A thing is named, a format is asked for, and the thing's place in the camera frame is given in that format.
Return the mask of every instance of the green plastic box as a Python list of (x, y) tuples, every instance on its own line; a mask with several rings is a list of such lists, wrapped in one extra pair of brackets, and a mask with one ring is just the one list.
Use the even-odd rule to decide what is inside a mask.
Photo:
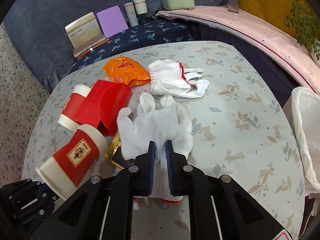
[(192, 9), (195, 7), (195, 0), (162, 0), (166, 10)]

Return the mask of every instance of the gray sofa cushion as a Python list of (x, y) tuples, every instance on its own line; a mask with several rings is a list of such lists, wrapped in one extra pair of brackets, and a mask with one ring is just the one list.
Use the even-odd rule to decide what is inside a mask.
[[(21, 58), (36, 78), (52, 91), (70, 73), (73, 47), (64, 27), (77, 18), (132, 0), (16, 0), (4, 24)], [(149, 14), (162, 9), (162, 0), (146, 0)], [(228, 0), (195, 0), (217, 6)]]

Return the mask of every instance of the white cotton glove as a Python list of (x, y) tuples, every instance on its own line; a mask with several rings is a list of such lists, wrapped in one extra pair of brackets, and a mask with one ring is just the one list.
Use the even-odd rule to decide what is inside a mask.
[(128, 117), (131, 109), (119, 111), (117, 124), (121, 139), (121, 152), (125, 160), (148, 151), (149, 142), (156, 144), (156, 158), (153, 178), (153, 189), (150, 197), (158, 197), (169, 201), (180, 201), (181, 197), (170, 194), (165, 143), (172, 140), (173, 150), (188, 158), (193, 147), (191, 135), (192, 122), (188, 110), (177, 104), (172, 96), (161, 98), (163, 109), (156, 110), (153, 97), (149, 93), (140, 96), (137, 109), (138, 117), (132, 122)]
[(203, 69), (185, 69), (181, 63), (170, 59), (156, 60), (148, 66), (152, 95), (172, 95), (180, 98), (199, 98), (205, 95), (209, 81), (191, 79), (202, 77)]

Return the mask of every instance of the table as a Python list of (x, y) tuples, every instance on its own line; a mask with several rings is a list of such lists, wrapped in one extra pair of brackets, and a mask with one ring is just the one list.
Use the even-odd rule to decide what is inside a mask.
[[(169, 58), (185, 68), (204, 68), (203, 78), (210, 81), (206, 95), (176, 99), (192, 118), (194, 146), (188, 162), (207, 175), (231, 175), (297, 239), (304, 209), (299, 150), (281, 107), (246, 59), (233, 46), (216, 41), (154, 45), (121, 56), (144, 67)], [(57, 123), (62, 108), (76, 84), (91, 86), (105, 78), (102, 67), (109, 59), (68, 75), (54, 89), (30, 138), (23, 179), (40, 179), (35, 166), (70, 140), (73, 133)], [(133, 88), (129, 103), (133, 111), (140, 94), (149, 90), (150, 85)], [(85, 179), (117, 171), (100, 158)], [(190, 239), (187, 197), (179, 204), (148, 198), (134, 202), (132, 239), (149, 238)]]

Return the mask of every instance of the navy patterned fabric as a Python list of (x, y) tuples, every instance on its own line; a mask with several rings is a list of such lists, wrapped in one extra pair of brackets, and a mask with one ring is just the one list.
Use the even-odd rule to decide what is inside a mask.
[(177, 41), (199, 41), (197, 23), (184, 20), (169, 21), (156, 18), (147, 23), (140, 23), (109, 38), (107, 43), (100, 45), (80, 59), (74, 60), (71, 72), (88, 66), (106, 57), (156, 44)]

